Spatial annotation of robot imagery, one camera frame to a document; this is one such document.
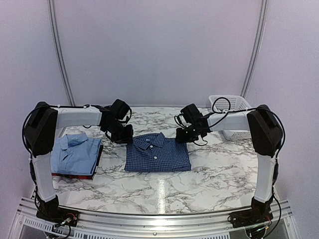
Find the blue checkered long sleeve shirt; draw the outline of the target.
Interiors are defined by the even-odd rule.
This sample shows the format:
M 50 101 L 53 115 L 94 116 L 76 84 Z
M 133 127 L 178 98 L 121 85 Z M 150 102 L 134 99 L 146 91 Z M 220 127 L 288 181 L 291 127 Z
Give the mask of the blue checkered long sleeve shirt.
M 182 172 L 191 170 L 186 143 L 178 143 L 163 133 L 133 137 L 126 146 L 127 172 Z

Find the light blue shirt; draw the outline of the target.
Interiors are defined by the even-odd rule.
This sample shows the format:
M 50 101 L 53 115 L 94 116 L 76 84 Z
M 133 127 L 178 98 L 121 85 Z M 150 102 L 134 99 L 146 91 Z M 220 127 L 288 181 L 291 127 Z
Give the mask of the light blue shirt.
M 92 175 L 102 145 L 100 138 L 85 133 L 57 138 L 50 157 L 51 172 L 64 175 Z

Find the red black plaid shirt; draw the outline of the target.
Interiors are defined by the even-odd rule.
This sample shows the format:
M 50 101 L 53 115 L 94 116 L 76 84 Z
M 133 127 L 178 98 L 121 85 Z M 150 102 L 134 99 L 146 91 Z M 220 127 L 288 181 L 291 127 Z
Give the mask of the red black plaid shirt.
M 103 152 L 103 148 L 104 146 L 101 144 L 99 147 L 99 152 L 98 152 L 98 157 L 97 157 L 97 161 L 94 167 L 94 170 L 92 172 L 91 175 L 70 175 L 70 174 L 59 174 L 59 173 L 51 173 L 52 176 L 58 176 L 58 177 L 64 177 L 64 178 L 69 178 L 69 179 L 84 179 L 84 180 L 92 180 L 94 178 L 94 175 L 97 172 L 98 166 L 99 166 L 99 162 L 101 159 L 101 155 Z

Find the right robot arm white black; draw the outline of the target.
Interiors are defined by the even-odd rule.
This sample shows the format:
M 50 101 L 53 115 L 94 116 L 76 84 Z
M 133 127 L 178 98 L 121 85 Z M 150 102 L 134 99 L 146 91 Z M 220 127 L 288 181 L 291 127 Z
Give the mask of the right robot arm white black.
M 223 130 L 249 131 L 258 158 L 257 185 L 247 219 L 259 222 L 269 211 L 278 178 L 278 156 L 285 141 L 284 127 L 267 105 L 244 110 L 213 110 L 203 115 L 195 104 L 180 111 L 187 126 L 176 129 L 178 143 L 195 142 L 208 133 Z

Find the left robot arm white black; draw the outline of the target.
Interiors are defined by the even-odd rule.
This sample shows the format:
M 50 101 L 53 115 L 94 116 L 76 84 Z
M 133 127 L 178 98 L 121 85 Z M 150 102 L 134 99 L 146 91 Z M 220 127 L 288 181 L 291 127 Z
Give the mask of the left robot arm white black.
M 129 143 L 133 139 L 133 127 L 128 123 L 131 116 L 132 109 L 119 99 L 105 107 L 37 103 L 22 125 L 22 142 L 30 154 L 30 174 L 35 184 L 35 200 L 40 214 L 53 222 L 63 217 L 50 169 L 56 130 L 69 126 L 98 126 L 111 142 Z

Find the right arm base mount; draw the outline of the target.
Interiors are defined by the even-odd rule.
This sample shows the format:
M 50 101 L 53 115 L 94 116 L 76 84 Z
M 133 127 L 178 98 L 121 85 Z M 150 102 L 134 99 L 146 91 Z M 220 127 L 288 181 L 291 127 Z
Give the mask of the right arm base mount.
M 231 212 L 227 220 L 233 228 L 247 227 L 254 224 L 270 222 L 273 219 L 271 210 L 261 213 L 259 209 L 247 209 Z

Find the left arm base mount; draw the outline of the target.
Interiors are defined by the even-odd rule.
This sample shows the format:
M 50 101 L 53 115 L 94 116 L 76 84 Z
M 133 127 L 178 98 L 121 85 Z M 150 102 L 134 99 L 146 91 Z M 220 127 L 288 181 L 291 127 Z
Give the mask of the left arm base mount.
M 66 208 L 44 208 L 37 211 L 36 216 L 40 219 L 53 222 L 59 226 L 77 226 L 79 211 Z

